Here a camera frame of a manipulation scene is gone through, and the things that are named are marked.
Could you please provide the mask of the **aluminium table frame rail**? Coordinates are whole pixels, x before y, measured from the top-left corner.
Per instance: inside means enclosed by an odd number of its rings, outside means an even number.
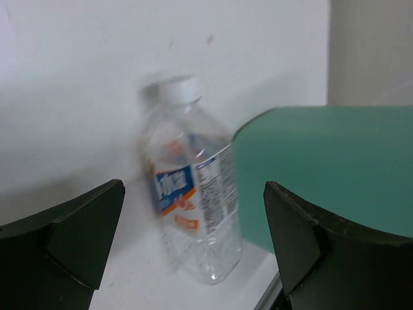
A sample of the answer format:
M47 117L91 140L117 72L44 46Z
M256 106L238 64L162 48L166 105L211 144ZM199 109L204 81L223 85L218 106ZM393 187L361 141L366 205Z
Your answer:
M292 310L289 297L286 297L279 273L275 275L254 310Z

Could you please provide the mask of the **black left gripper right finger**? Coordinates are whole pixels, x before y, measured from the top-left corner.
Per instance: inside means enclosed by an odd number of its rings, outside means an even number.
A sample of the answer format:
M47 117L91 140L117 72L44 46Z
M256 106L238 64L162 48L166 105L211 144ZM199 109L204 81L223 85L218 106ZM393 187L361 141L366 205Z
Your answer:
M412 239L371 229L269 181L265 210L293 309L411 309Z

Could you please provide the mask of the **clear water bottle orange label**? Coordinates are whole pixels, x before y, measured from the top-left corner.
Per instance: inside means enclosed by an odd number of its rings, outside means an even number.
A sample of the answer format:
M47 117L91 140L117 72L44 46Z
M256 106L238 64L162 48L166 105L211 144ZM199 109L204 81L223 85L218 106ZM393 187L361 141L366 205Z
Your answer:
M241 259L232 135L202 106L193 75L155 85L157 103L139 146L172 264L221 283Z

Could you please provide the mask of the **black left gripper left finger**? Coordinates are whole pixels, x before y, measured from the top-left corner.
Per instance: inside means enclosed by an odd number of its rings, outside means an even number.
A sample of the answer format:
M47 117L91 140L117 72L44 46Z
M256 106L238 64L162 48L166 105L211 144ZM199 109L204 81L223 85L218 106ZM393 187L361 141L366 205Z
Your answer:
M121 180L1 226L1 309L88 309L125 198Z

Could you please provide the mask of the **green plastic bin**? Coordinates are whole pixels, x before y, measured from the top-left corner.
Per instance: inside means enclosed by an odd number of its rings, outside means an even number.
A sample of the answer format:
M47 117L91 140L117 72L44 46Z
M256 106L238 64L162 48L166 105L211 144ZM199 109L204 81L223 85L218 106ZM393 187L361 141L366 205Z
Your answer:
M243 236L269 252L269 181L353 222L412 236L410 106L275 108L240 129L232 148Z

